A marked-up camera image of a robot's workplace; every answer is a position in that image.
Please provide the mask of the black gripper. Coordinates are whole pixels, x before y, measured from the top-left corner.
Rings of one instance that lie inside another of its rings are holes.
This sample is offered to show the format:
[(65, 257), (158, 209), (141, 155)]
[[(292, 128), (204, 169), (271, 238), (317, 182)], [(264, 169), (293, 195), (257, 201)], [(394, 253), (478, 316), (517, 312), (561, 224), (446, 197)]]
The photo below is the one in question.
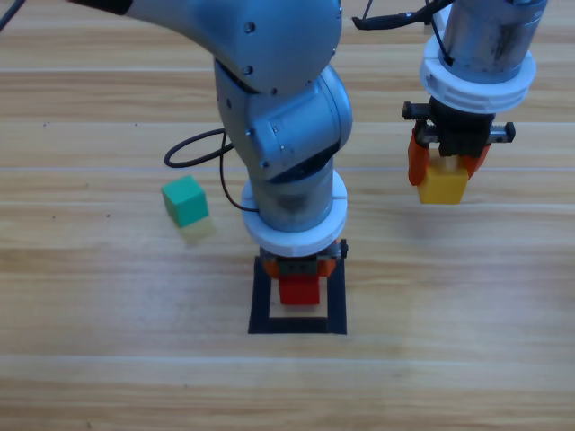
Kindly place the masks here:
[(456, 110), (431, 97), (427, 103), (406, 101), (402, 107), (405, 120), (414, 120), (414, 132), (408, 146), (408, 179), (419, 186), (429, 166), (429, 145), (438, 143), (441, 156), (463, 156), (468, 179), (481, 168), (494, 143), (511, 143), (515, 126), (493, 124), (494, 114), (477, 114)]
[(281, 257), (262, 250), (262, 265), (272, 279), (280, 276), (329, 277), (337, 263), (347, 258), (348, 251), (346, 240), (334, 241), (326, 249), (304, 257)]

